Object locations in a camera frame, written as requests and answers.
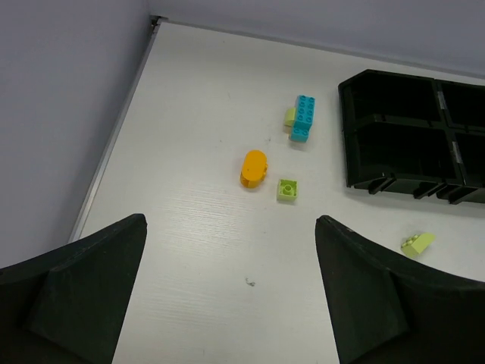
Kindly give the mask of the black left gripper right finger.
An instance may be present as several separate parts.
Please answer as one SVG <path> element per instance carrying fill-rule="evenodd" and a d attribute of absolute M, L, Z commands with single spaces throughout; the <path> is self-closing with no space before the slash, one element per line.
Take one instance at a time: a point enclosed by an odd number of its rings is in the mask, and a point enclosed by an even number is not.
<path fill-rule="evenodd" d="M 315 243 L 341 363 L 482 363 L 484 284 L 408 259 L 328 215 Z"/>

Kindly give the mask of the light green sloped lego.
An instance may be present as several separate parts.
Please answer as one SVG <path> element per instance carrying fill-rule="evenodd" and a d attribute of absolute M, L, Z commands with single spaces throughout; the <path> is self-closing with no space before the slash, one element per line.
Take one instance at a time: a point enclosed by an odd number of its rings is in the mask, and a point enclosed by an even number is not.
<path fill-rule="evenodd" d="M 436 236 L 432 233 L 413 235 L 402 243 L 401 251 L 408 258 L 415 259 L 420 254 L 422 254 L 422 252 L 425 251 L 426 248 L 428 248 L 435 239 Z"/>

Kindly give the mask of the turquoise lego block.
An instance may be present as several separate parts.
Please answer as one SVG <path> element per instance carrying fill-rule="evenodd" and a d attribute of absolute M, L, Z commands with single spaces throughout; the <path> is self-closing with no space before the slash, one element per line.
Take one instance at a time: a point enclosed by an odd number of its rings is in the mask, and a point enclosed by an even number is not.
<path fill-rule="evenodd" d="M 314 121 L 315 98 L 299 95 L 296 99 L 296 114 L 289 139 L 297 143 L 306 143 Z"/>

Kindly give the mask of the orange rounded lego block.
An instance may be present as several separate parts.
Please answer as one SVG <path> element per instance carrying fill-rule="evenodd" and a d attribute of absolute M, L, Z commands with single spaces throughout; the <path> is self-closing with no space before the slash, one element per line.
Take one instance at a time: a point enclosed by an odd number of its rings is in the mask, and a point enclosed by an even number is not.
<path fill-rule="evenodd" d="M 246 154 L 240 172 L 240 182 L 245 188 L 256 188 L 266 177 L 267 156 L 260 150 L 251 150 Z"/>

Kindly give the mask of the light green square lego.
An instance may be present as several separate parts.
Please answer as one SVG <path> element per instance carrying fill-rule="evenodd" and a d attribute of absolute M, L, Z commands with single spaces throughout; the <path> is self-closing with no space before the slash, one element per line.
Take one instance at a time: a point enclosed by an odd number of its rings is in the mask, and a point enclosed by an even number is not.
<path fill-rule="evenodd" d="M 277 201 L 295 202 L 298 197 L 298 182 L 296 180 L 279 179 L 277 185 Z"/>

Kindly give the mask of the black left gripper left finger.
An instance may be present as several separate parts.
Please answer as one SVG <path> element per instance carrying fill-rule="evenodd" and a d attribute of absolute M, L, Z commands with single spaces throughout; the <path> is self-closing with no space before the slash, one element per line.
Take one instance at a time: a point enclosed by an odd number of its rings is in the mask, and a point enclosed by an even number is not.
<path fill-rule="evenodd" d="M 133 214 L 1 269 L 3 363 L 110 363 L 147 236 Z"/>

